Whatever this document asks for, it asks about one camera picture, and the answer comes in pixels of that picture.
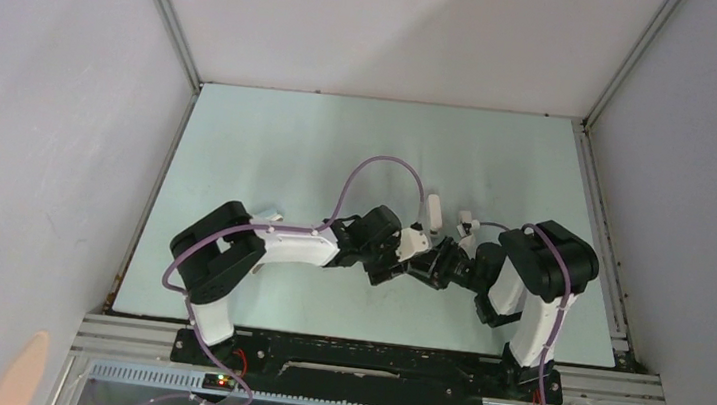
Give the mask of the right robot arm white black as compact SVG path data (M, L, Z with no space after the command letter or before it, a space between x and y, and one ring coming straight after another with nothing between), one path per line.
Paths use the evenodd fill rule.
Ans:
M515 325L498 383L523 398L552 372L565 314L596 280L599 263L589 243L547 220L504 230L474 249L447 237L412 257L408 274L434 289L455 284L473 293L478 320L490 328Z

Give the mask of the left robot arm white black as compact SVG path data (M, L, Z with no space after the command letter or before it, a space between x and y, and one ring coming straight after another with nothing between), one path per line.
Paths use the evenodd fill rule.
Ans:
M328 219L317 228L254 218L239 201L220 205L178 233L169 243L177 291L190 304L199 331L196 350L209 364L221 365L235 349L230 294L255 267L298 263L340 268L360 264L373 285L402 274L412 257L431 245L420 224L401 225L387 206L364 216Z

